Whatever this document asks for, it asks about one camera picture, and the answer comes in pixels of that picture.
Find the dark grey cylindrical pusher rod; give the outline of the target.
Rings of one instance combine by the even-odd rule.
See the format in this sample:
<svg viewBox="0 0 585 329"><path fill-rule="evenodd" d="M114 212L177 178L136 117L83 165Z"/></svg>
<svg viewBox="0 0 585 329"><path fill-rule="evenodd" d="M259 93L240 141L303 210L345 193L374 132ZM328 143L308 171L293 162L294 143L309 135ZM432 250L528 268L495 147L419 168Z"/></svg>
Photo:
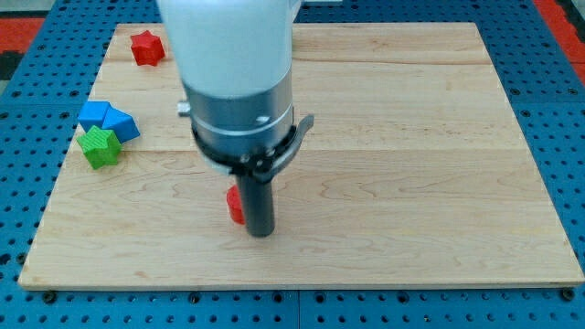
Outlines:
<svg viewBox="0 0 585 329"><path fill-rule="evenodd" d="M236 184L246 230L255 238L270 236L275 228L271 181L259 183L252 177L237 175Z"/></svg>

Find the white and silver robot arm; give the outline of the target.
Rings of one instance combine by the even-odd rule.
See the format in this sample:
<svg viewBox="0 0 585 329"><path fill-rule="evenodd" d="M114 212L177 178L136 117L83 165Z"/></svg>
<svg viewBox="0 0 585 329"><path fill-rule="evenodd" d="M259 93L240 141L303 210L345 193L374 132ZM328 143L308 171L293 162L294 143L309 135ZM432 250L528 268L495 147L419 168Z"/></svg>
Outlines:
<svg viewBox="0 0 585 329"><path fill-rule="evenodd" d="M245 226L275 228L271 181L296 156L313 115L294 119L293 22L298 0L158 2L198 149L234 175Z"/></svg>

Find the black clamp ring mount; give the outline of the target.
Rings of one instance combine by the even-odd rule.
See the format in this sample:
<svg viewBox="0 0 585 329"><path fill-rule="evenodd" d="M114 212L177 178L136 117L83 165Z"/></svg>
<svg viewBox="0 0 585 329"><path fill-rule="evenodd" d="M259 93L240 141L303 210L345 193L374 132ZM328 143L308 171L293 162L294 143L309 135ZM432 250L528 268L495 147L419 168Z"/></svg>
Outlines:
<svg viewBox="0 0 585 329"><path fill-rule="evenodd" d="M205 144L195 128L192 134L204 160L224 175L249 176L258 183L269 183L296 156L303 138L314 126L314 116L308 114L276 146L260 148L239 156L222 154Z"/></svg>

